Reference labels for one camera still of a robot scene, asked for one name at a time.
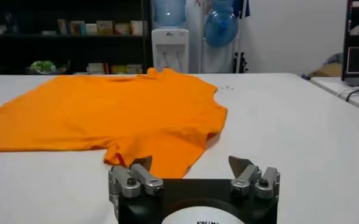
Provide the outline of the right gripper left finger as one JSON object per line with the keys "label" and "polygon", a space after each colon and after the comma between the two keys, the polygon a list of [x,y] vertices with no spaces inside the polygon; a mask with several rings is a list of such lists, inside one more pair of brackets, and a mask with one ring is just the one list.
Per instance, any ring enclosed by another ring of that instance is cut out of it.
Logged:
{"label": "right gripper left finger", "polygon": [[152,156],[135,159],[129,168],[113,166],[108,171],[109,197],[122,195],[135,198],[141,195],[142,189],[153,197],[161,196],[164,192],[163,180],[149,172],[151,166]]}

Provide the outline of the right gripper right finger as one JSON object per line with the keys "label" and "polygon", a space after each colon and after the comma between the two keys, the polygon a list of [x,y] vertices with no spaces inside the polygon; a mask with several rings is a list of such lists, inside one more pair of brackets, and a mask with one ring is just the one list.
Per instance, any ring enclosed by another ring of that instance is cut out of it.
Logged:
{"label": "right gripper right finger", "polygon": [[231,180],[231,194],[244,197],[250,193],[262,200],[279,198],[280,172],[275,167],[261,169],[249,159],[229,156],[229,165],[234,179]]}

